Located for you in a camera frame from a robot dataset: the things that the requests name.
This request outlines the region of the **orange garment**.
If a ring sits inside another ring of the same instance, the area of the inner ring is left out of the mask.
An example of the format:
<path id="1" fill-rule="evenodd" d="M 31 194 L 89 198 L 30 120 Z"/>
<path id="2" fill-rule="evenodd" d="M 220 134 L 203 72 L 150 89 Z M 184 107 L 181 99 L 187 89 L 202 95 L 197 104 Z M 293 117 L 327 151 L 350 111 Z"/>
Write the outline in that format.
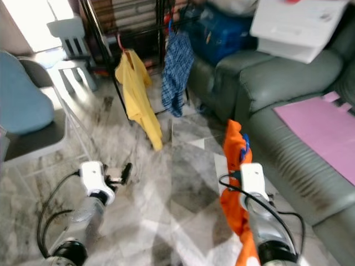
<path id="1" fill-rule="evenodd" d="M 241 124 L 228 120 L 224 137 L 223 152 L 226 157 L 228 173 L 238 173 L 242 140 Z M 239 237 L 242 248 L 235 266 L 261 266 L 258 252 L 249 226 L 249 215 L 241 205 L 241 193 L 223 190 L 220 196 L 221 208 L 226 216 L 229 228 Z"/>

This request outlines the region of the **blue plastic hanger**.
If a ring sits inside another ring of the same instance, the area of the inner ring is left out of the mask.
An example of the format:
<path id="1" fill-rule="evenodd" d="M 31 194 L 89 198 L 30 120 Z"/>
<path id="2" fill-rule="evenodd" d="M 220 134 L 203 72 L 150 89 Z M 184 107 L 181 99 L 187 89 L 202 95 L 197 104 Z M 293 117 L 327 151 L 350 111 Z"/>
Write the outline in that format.
<path id="1" fill-rule="evenodd" d="M 239 165 L 252 162 L 252 150 L 249 136 L 242 134 L 242 140 L 244 144 L 239 150 Z"/>

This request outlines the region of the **pink plastic hanger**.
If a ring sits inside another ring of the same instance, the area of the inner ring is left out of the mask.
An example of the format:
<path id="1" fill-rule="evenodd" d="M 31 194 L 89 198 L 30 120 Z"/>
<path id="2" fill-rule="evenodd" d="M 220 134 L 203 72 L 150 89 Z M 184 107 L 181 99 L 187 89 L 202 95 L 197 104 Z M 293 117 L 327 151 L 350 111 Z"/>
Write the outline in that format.
<path id="1" fill-rule="evenodd" d="M 121 37 L 120 32 L 116 33 L 116 42 L 117 42 L 119 48 L 121 49 L 122 55 L 125 55 L 127 52 L 127 49 L 126 49 L 125 45 L 122 43 L 122 37 Z"/>

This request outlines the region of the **yellow shirt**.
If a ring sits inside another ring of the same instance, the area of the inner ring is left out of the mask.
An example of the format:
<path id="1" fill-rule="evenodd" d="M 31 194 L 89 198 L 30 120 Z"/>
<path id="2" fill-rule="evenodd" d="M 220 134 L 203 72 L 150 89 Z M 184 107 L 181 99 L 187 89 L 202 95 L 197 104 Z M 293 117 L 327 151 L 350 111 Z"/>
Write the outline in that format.
<path id="1" fill-rule="evenodd" d="M 153 150 L 160 151 L 163 148 L 163 134 L 146 90 L 152 86 L 152 81 L 143 61 L 134 50 L 122 52 L 120 63 L 115 69 L 115 78 L 122 85 L 128 118 L 144 129 Z"/>

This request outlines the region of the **pink mat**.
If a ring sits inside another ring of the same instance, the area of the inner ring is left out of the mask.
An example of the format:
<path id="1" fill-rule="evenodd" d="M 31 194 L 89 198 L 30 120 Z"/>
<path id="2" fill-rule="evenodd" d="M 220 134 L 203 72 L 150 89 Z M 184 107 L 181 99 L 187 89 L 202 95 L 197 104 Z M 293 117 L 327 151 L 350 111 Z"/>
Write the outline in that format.
<path id="1" fill-rule="evenodd" d="M 355 107 L 337 92 L 276 107 L 305 145 L 355 185 Z"/>

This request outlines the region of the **blue checkered shirt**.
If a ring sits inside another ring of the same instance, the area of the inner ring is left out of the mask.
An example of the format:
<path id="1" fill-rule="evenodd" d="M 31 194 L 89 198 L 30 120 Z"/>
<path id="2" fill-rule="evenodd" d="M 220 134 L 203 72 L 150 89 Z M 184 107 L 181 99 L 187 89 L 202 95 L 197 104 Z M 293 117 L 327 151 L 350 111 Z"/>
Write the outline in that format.
<path id="1" fill-rule="evenodd" d="M 193 63 L 190 38 L 185 33 L 170 31 L 161 82 L 161 103 L 174 117 L 183 116 L 183 97 Z"/>

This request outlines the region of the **black metal drying rack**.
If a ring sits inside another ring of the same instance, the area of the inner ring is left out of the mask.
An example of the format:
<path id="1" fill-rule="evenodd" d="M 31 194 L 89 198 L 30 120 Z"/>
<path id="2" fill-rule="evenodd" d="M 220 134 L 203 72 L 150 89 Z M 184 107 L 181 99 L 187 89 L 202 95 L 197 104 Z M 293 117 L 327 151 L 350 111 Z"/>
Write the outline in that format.
<path id="1" fill-rule="evenodd" d="M 127 50 L 142 58 L 150 74 L 165 65 L 168 32 L 190 22 L 180 12 L 198 0 L 77 0 L 100 74 L 113 78 L 121 60 L 120 32 Z"/>

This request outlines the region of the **grey green leather sofa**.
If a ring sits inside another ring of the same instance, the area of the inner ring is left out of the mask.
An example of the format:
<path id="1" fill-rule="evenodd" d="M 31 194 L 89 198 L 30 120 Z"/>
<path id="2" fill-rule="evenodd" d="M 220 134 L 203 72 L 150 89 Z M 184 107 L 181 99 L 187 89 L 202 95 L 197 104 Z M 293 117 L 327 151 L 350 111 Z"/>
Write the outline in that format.
<path id="1" fill-rule="evenodd" d="M 355 266 L 355 185 L 276 113 L 279 106 L 333 91 L 355 108 L 355 15 L 341 20 L 334 38 L 309 64 L 241 51 L 216 66 L 195 60 L 187 86 L 218 119 L 240 122 L 271 184 L 341 266 Z"/>

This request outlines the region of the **light blue chair cushion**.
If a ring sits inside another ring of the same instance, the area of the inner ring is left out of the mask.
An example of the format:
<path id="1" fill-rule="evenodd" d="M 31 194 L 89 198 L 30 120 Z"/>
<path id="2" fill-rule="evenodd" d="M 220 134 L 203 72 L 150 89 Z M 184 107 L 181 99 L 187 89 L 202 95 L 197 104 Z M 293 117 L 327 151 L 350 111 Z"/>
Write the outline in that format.
<path id="1" fill-rule="evenodd" d="M 39 131 L 54 119 L 53 104 L 41 89 L 53 82 L 39 63 L 0 52 L 1 125 L 10 134 Z"/>

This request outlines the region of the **white kids chair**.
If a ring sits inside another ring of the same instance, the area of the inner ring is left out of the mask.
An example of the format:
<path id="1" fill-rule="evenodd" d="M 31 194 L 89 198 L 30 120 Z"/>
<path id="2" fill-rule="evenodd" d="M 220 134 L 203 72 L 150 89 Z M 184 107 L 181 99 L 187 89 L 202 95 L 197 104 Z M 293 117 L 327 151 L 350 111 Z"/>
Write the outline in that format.
<path id="1" fill-rule="evenodd" d="M 84 84 L 91 91 L 97 91 L 89 67 L 92 64 L 92 56 L 84 40 L 85 32 L 81 17 L 52 21 L 47 24 L 53 37 L 60 39 L 64 51 L 64 60 L 58 62 L 54 68 L 60 73 L 66 91 L 71 94 L 74 87 L 71 85 L 66 71 L 71 71 L 77 82 Z"/>

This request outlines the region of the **white drawer box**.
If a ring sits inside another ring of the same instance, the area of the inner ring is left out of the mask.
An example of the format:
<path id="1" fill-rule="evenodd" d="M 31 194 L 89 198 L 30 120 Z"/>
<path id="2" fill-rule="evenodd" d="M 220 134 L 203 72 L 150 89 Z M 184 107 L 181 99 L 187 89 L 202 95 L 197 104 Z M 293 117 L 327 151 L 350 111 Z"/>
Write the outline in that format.
<path id="1" fill-rule="evenodd" d="M 329 43 L 349 0 L 258 0 L 250 29 L 257 51 L 309 64 Z"/>

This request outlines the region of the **white grey pillow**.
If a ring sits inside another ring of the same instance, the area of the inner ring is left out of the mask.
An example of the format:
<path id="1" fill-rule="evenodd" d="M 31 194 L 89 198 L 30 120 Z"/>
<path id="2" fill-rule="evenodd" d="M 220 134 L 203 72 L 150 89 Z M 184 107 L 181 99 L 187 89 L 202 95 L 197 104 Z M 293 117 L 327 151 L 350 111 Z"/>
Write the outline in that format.
<path id="1" fill-rule="evenodd" d="M 258 0 L 206 0 L 216 9 L 230 16 L 250 17 L 258 7 Z"/>

